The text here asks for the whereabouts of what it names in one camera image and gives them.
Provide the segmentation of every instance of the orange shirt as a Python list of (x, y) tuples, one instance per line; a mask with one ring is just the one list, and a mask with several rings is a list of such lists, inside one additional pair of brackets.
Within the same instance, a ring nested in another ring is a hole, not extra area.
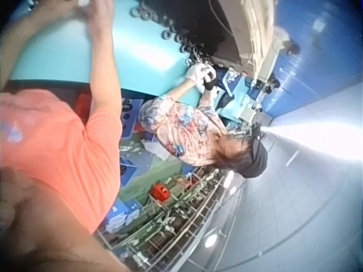
[(120, 188), (121, 120), (96, 110), (86, 126), (45, 90), (0, 95), (1, 167), (54, 189), (94, 232)]

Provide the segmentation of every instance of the hand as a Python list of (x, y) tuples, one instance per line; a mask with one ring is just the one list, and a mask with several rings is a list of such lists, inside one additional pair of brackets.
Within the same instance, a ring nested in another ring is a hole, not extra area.
[(69, 14), (77, 6), (78, 0), (39, 0), (29, 18), (41, 28)]
[(196, 85), (203, 85), (204, 79), (210, 82), (216, 78), (216, 71), (211, 65), (200, 62), (190, 67), (185, 77), (194, 81)]
[(112, 36), (113, 0), (91, 0), (89, 6), (89, 28), (93, 39)]

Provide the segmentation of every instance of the blue wall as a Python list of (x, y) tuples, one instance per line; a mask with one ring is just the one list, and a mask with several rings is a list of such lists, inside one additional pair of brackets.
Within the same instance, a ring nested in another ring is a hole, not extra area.
[[(263, 108), (277, 117), (332, 95), (361, 80), (361, 10), (350, 0), (281, 0), (276, 25), (301, 46), (298, 56), (281, 52), (274, 73), (281, 88)], [(325, 24), (314, 30), (316, 20)]]

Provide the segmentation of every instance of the baseball cap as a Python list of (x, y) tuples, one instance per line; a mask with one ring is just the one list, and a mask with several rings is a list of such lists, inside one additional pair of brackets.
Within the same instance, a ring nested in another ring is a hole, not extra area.
[(259, 138), (252, 145), (252, 162), (247, 168), (238, 169), (238, 173), (246, 179), (260, 176), (267, 167), (267, 150)]

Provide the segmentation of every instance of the bright light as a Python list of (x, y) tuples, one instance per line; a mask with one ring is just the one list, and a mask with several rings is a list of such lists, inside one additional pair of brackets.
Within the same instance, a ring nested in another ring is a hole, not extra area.
[(223, 183), (223, 187), (224, 188), (228, 188), (231, 185), (232, 179), (234, 176), (234, 172), (233, 171), (229, 171), (228, 175), (226, 176), (225, 182)]
[(262, 127), (312, 150), (346, 160), (363, 160), (363, 130), (340, 123)]
[(204, 246), (206, 248), (210, 248), (210, 247), (214, 246), (214, 244), (216, 243), (217, 239), (218, 239), (218, 235), (217, 234), (210, 235), (206, 239)]
[(234, 186), (230, 191), (229, 191), (229, 194), (230, 195), (233, 195), (235, 192), (237, 191), (237, 187)]

